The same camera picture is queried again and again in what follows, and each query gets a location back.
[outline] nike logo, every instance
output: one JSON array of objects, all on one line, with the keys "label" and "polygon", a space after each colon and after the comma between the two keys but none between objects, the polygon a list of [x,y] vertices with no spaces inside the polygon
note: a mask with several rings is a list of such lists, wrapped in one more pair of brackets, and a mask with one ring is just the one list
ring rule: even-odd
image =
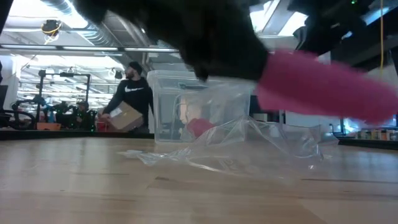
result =
[{"label": "nike logo", "polygon": [[125,91],[126,93],[129,93],[129,92],[131,92],[131,91],[143,90],[143,89],[144,89],[144,88],[129,89],[129,88],[127,88],[127,87],[124,87],[124,91]]}]

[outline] desk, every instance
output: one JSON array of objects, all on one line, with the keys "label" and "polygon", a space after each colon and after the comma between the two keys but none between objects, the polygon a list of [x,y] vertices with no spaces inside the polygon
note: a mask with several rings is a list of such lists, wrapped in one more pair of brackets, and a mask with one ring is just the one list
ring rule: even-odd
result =
[{"label": "desk", "polygon": [[397,223],[398,153],[339,146],[309,179],[284,187],[116,154],[148,139],[3,141],[2,224]]}]

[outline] man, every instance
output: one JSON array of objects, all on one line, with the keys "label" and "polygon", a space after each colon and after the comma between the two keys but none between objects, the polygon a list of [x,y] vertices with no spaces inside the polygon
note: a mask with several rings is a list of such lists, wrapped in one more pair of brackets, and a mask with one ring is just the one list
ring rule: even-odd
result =
[{"label": "man", "polygon": [[88,103],[85,101],[81,101],[77,103],[78,106],[78,111],[76,114],[76,121],[81,124],[81,122],[84,120],[84,117],[86,116],[86,113],[88,111]]},{"label": "man", "polygon": [[124,101],[142,114],[144,124],[133,131],[135,133],[149,133],[149,106],[154,112],[154,99],[147,80],[141,77],[142,67],[137,62],[131,62],[126,69],[126,79],[121,81],[112,100],[103,111],[102,118],[110,119],[109,113]]}]

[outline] cable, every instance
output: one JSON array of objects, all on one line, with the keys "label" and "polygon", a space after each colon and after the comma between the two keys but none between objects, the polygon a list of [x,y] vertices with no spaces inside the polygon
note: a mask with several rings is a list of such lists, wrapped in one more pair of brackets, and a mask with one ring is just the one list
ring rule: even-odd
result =
[{"label": "cable", "polygon": [[44,41],[46,41],[47,43],[52,43],[52,42],[58,40],[59,37],[60,37],[59,35],[56,35],[54,38],[45,35],[45,36],[44,36]]},{"label": "cable", "polygon": [[[54,36],[54,34],[55,34],[55,32],[53,32],[52,33],[52,35],[51,35],[51,37],[49,38],[49,39],[47,39],[45,42],[44,42],[44,45],[47,45],[48,43],[50,43],[50,39],[52,39],[52,37]],[[23,71],[25,68],[26,68],[26,66],[28,66],[28,64],[33,60],[33,59],[35,59],[36,58],[36,56],[38,56],[38,54],[41,52],[41,50],[37,53],[37,54],[35,54],[24,66],[22,66],[21,67],[21,71]]]},{"label": "cable", "polygon": [[383,76],[384,66],[384,21],[383,21],[383,0],[380,0],[380,46],[381,46],[381,61],[380,61],[380,80]]},{"label": "cable", "polygon": [[60,25],[57,28],[55,28],[54,30],[51,30],[51,31],[44,31],[43,30],[43,26],[44,26],[44,24],[42,24],[42,32],[43,33],[45,33],[45,34],[54,34],[56,31],[58,31],[61,28],[62,22],[60,23]]}]

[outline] black hoodie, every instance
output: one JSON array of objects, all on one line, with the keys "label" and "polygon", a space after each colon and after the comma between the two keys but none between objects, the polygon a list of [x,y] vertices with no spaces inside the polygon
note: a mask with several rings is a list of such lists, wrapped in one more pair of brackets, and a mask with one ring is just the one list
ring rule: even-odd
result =
[{"label": "black hoodie", "polygon": [[153,113],[154,98],[152,89],[149,87],[147,80],[144,78],[138,81],[131,79],[122,80],[103,113],[109,114],[112,110],[116,109],[122,101],[140,112],[144,119],[144,126],[148,126],[149,106]]}]

